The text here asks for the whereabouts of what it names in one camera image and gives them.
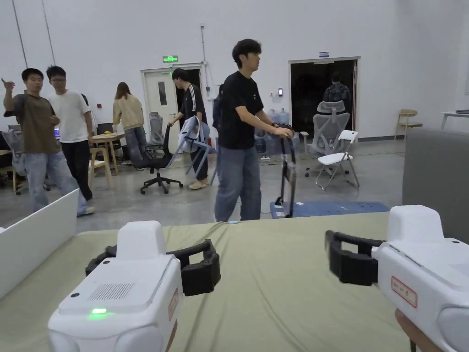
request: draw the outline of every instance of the sneakers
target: sneakers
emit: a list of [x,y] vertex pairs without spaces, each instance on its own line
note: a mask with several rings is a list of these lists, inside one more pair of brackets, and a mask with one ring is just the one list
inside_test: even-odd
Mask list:
[[192,190],[200,190],[207,187],[206,182],[200,182],[199,180],[195,181],[193,184],[189,185],[189,188]]
[[76,216],[85,216],[94,214],[95,208],[94,207],[86,207],[82,213],[78,213]]

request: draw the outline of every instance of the black t-shirt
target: black t-shirt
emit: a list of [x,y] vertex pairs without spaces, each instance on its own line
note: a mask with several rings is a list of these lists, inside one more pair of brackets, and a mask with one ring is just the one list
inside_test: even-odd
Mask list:
[[180,112],[184,114],[184,120],[191,118],[199,112],[202,113],[202,122],[207,123],[204,100],[202,99],[199,87],[189,85],[189,88],[184,92],[183,99]]
[[223,84],[219,144],[228,149],[249,149],[254,146],[254,127],[241,121],[237,107],[246,107],[253,115],[264,108],[256,82],[239,71]]

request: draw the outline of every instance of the white t-shirt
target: white t-shirt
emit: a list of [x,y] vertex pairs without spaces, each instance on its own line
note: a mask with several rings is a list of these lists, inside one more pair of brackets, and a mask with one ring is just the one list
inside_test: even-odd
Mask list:
[[60,141],[62,143],[76,143],[88,140],[88,131],[83,114],[90,108],[80,93],[67,91],[65,94],[56,93],[49,96],[56,116],[60,119]]

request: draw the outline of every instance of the black pants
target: black pants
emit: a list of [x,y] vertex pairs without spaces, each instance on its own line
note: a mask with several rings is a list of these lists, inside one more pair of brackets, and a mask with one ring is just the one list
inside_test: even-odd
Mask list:
[[[197,153],[199,152],[200,149],[197,149],[195,152],[192,152],[190,154],[190,159],[194,160],[195,157],[197,156]],[[192,166],[194,168],[194,172],[197,172],[197,169],[199,168],[200,161],[202,161],[202,158],[204,157],[204,151],[202,151],[199,154],[199,157],[197,160],[194,162],[194,165]],[[205,159],[204,163],[202,164],[202,167],[200,168],[199,174],[197,175],[197,180],[204,180],[208,177],[208,160]]]
[[78,182],[80,191],[88,201],[93,193],[88,185],[88,165],[90,163],[90,147],[88,141],[76,143],[62,143],[62,151],[67,159],[68,168]]

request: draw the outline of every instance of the brown t-shirt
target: brown t-shirt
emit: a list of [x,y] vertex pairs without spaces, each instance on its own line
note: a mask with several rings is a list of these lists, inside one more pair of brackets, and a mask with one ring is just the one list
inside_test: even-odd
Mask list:
[[16,116],[21,125],[23,153],[58,153],[60,146],[51,121],[55,112],[49,101],[29,94],[18,94],[13,97],[13,102],[15,110],[6,112],[5,116]]

